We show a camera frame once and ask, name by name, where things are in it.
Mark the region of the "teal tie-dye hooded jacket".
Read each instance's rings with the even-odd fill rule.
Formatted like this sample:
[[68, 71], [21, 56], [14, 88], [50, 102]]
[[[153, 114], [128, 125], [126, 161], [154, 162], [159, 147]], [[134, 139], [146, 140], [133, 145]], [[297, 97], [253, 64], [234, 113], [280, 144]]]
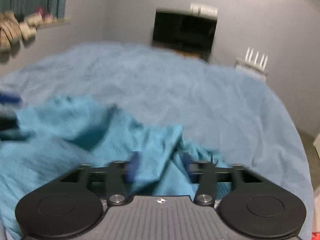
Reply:
[[1, 238], [21, 239], [18, 201], [31, 191], [83, 164], [103, 167], [139, 154], [131, 192], [195, 196], [182, 163], [227, 163], [217, 150], [183, 139], [180, 125], [145, 126], [116, 105], [89, 97], [57, 97], [16, 112], [17, 128], [1, 132]]

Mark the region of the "blue fleece bed blanket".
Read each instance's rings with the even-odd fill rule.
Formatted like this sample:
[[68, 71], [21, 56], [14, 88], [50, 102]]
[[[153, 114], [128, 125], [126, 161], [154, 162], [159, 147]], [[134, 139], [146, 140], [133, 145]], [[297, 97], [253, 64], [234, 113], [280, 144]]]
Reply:
[[304, 148], [285, 106], [266, 83], [232, 67], [141, 44], [83, 43], [1, 78], [23, 107], [57, 97], [116, 105], [145, 126], [180, 125], [183, 139], [217, 150], [297, 195], [310, 239], [313, 189]]

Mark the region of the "beige checkered garment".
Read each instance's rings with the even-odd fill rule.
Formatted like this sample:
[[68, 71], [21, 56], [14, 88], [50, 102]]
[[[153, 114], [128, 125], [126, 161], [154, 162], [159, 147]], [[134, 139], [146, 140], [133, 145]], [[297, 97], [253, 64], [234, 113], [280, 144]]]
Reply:
[[11, 50], [11, 46], [22, 39], [19, 22], [12, 11], [1, 12], [1, 53]]

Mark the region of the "cream fuzzy garment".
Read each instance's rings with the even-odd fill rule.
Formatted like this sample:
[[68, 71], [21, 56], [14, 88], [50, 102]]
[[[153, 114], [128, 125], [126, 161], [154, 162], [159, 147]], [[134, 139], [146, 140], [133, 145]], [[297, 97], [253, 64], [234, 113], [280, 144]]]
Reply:
[[24, 18], [24, 21], [19, 23], [22, 38], [27, 41], [34, 38], [37, 34], [37, 27], [43, 23], [43, 18], [40, 13], [34, 13]]

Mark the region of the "wooden window sill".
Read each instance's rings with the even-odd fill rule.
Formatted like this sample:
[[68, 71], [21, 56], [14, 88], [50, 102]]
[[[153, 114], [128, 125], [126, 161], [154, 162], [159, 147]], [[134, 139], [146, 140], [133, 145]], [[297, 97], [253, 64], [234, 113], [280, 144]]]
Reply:
[[71, 18], [52, 18], [47, 21], [41, 22], [38, 26], [37, 29], [46, 29], [46, 28], [51, 28], [51, 27], [58, 27], [62, 25], [68, 25], [71, 24]]

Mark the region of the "pink slippers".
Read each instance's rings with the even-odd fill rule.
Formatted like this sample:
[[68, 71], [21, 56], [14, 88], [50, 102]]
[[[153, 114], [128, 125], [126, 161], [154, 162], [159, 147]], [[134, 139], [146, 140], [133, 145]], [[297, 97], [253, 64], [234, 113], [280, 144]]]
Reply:
[[53, 23], [55, 21], [55, 17], [45, 7], [39, 7], [35, 12], [42, 17], [44, 23]]

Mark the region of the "white wifi router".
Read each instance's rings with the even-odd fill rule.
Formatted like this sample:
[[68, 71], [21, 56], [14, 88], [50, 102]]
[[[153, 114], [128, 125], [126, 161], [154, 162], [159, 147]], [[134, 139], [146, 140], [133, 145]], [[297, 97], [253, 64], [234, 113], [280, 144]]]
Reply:
[[253, 48], [248, 47], [245, 55], [245, 64], [249, 67], [264, 73], [268, 62], [268, 55], [255, 51]]

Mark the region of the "black flat monitor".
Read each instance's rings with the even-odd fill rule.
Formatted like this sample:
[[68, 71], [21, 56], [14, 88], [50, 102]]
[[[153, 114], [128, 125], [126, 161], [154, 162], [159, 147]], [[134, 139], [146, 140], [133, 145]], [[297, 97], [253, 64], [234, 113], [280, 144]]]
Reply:
[[158, 8], [155, 13], [152, 41], [173, 49], [209, 55], [216, 26], [216, 16]]

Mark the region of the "white wall power strip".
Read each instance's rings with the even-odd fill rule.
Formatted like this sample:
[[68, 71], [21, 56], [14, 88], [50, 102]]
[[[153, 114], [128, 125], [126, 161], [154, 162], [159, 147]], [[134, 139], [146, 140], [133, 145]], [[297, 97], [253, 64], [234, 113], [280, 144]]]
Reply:
[[217, 18], [218, 8], [210, 5], [191, 3], [190, 10], [195, 15]]

